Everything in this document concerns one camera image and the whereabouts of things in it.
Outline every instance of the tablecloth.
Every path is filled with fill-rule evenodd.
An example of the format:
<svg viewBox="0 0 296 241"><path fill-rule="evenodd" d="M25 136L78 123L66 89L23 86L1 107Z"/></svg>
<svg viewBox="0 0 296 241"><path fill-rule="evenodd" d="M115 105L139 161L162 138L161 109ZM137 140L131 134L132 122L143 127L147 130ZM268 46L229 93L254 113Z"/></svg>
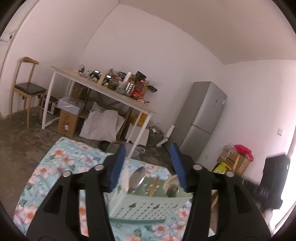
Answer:
<svg viewBox="0 0 296 241"><path fill-rule="evenodd" d="M86 172L95 165L103 163L108 155L111 154L61 137L36 167L21 194L13 219L17 227L26 234L38 207L64 171L70 170L74 174ZM144 166L146 176L159 176L164 180L170 176L166 168L138 160L126 159L123 167L125 166L128 167L130 175ZM164 223L154 225L111 222L114 237L116 241L179 241L185 231L190 207L191 203L187 202L176 213L172 213ZM80 191L79 216L81 233L88 236L84 191Z"/></svg>

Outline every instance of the wall outlet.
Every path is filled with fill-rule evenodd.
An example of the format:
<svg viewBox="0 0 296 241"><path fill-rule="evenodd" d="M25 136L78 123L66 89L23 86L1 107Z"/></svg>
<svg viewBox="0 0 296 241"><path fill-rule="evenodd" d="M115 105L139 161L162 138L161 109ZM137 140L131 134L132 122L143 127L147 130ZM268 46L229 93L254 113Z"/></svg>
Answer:
<svg viewBox="0 0 296 241"><path fill-rule="evenodd" d="M278 135L282 136L283 135L284 130L282 128L278 129Z"/></svg>

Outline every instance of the pink plastic bag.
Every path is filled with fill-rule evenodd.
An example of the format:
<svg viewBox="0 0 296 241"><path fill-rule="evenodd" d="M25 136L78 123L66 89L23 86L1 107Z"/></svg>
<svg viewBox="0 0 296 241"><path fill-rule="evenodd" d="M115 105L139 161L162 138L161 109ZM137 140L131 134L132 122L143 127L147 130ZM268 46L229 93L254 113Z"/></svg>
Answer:
<svg viewBox="0 0 296 241"><path fill-rule="evenodd" d="M250 161L254 160L254 157L252 155L252 151L249 148L247 148L243 145L234 145L234 147L238 153L245 154Z"/></svg>

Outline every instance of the silver refrigerator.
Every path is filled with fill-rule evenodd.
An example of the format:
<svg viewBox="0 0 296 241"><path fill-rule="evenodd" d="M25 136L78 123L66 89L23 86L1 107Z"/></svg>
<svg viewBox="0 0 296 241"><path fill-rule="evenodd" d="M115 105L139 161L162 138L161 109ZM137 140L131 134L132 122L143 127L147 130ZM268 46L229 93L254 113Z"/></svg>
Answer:
<svg viewBox="0 0 296 241"><path fill-rule="evenodd" d="M218 123L226 98L213 82L194 82L165 148L169 151L170 145L177 143L183 154L197 161Z"/></svg>

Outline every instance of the red bottle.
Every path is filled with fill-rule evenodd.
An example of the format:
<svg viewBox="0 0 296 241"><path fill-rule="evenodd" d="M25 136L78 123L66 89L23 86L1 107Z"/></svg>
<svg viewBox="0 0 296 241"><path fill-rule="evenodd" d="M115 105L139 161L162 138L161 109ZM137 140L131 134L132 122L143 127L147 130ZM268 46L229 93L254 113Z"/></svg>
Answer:
<svg viewBox="0 0 296 241"><path fill-rule="evenodd" d="M139 96L140 96L143 88L144 88L144 80L141 80L140 82L136 83L131 97L133 99L139 99Z"/></svg>

